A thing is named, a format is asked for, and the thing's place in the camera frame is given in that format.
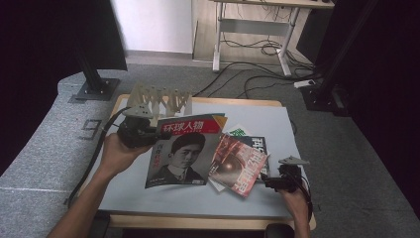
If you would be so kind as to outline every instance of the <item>wall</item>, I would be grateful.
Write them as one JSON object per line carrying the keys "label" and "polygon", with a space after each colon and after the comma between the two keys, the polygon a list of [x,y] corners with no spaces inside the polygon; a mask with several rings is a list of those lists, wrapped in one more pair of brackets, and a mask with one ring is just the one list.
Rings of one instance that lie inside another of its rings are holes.
{"label": "wall", "polygon": [[191,0],[111,0],[126,51],[192,54]]}

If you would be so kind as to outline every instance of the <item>desk leg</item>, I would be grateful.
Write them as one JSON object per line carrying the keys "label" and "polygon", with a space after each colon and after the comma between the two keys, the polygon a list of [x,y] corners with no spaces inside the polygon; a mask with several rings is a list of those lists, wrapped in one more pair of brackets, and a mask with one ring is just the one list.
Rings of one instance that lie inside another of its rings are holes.
{"label": "desk leg", "polygon": [[220,70],[220,35],[222,33],[222,17],[223,17],[223,3],[217,3],[219,7],[219,16],[217,18],[217,33],[216,33],[216,45],[214,46],[213,54],[213,71],[218,72]]}
{"label": "desk leg", "polygon": [[285,76],[291,76],[289,66],[287,64],[287,59],[285,58],[285,53],[287,52],[287,47],[290,42],[291,34],[293,33],[294,26],[296,24],[297,16],[299,15],[300,8],[293,8],[293,13],[290,18],[289,27],[287,29],[286,36],[284,38],[283,46],[281,50],[277,50],[278,59],[280,60],[281,67]]}

